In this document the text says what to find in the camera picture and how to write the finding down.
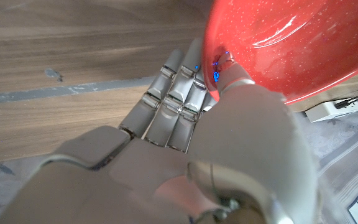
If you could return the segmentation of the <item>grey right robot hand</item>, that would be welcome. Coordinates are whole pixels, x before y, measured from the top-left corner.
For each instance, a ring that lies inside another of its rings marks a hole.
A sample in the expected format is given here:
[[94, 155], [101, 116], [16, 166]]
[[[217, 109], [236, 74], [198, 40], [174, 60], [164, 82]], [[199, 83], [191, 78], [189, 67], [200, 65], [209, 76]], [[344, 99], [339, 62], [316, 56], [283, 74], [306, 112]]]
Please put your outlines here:
[[315, 163], [281, 93], [223, 53], [219, 99], [200, 39], [174, 50], [117, 128], [64, 142], [0, 223], [314, 223]]

